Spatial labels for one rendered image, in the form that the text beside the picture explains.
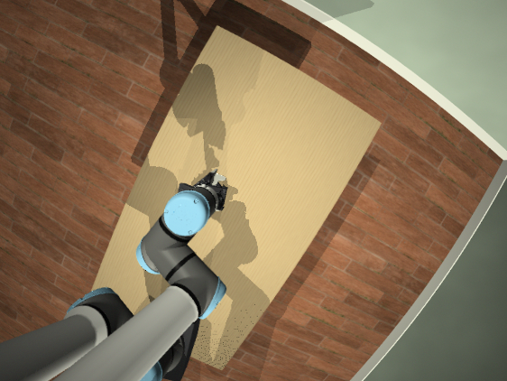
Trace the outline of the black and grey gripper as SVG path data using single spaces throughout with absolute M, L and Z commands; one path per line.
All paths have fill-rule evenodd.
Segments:
M 218 207 L 217 207 L 217 211 L 220 211 L 220 210 L 223 210 L 223 208 L 224 208 L 223 206 L 225 205 L 226 191 L 227 191 L 228 187 L 217 185 L 219 181 L 226 180 L 225 176 L 217 173 L 217 170 L 218 169 L 215 169 L 214 171 L 210 172 L 202 184 L 206 184 L 207 186 L 212 188 L 217 193 L 218 202 L 219 202 Z M 212 185 L 217 185 L 217 186 L 212 186 Z

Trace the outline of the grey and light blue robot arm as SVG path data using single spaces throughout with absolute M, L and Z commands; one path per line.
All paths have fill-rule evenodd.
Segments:
M 180 183 L 136 248 L 140 266 L 169 283 L 165 292 L 135 315 L 111 288 L 85 294 L 62 321 L 0 343 L 0 381 L 49 381 L 65 369 L 52 381 L 162 381 L 180 362 L 183 332 L 226 294 L 187 245 L 219 203 L 199 186 Z

